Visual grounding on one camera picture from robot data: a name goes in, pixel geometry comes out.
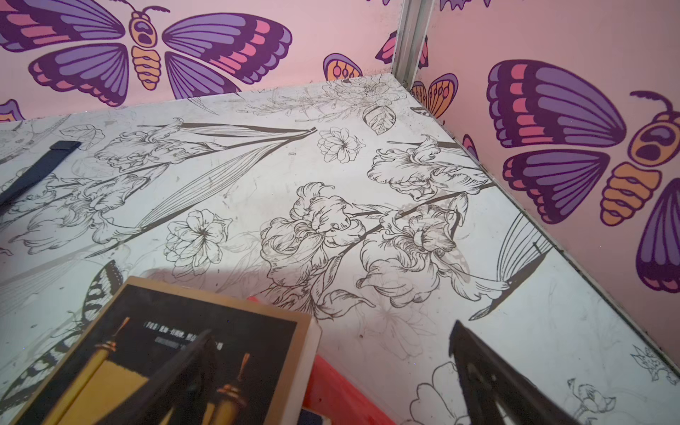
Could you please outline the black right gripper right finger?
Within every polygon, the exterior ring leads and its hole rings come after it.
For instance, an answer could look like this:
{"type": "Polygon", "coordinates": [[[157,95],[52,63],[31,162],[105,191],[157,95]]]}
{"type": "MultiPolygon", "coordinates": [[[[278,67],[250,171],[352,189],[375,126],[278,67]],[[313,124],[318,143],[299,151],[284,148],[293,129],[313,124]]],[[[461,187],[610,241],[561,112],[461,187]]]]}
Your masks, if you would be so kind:
{"type": "Polygon", "coordinates": [[[472,424],[577,422],[460,321],[450,334],[449,356],[472,424]]]}

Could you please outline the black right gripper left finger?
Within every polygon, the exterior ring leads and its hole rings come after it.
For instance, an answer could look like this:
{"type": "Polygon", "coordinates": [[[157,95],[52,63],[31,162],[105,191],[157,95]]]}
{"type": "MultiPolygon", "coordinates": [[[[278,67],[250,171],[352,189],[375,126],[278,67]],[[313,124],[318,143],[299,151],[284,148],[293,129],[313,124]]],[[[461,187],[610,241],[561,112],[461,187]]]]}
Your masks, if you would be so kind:
{"type": "Polygon", "coordinates": [[[177,352],[100,424],[200,424],[217,370],[217,347],[207,329],[177,352]]]}

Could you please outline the black and tan book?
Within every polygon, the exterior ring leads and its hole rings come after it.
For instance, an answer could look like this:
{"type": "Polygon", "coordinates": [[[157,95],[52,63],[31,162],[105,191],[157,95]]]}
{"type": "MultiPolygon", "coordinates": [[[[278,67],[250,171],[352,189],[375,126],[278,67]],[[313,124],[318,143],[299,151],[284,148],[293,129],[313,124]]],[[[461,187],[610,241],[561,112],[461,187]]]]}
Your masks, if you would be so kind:
{"type": "Polygon", "coordinates": [[[297,422],[322,337],[312,315],[139,277],[127,279],[14,421],[97,423],[203,332],[215,343],[203,423],[297,422]]]}

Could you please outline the navy blue backpack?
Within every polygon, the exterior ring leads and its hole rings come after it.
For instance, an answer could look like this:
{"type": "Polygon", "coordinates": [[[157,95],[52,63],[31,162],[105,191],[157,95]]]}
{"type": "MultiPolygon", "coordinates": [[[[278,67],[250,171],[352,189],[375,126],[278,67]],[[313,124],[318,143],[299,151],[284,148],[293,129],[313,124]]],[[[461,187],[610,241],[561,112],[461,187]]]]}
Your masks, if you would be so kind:
{"type": "Polygon", "coordinates": [[[58,141],[51,145],[46,154],[1,193],[1,214],[6,213],[22,195],[42,182],[80,146],[81,142],[77,141],[58,141]]]}

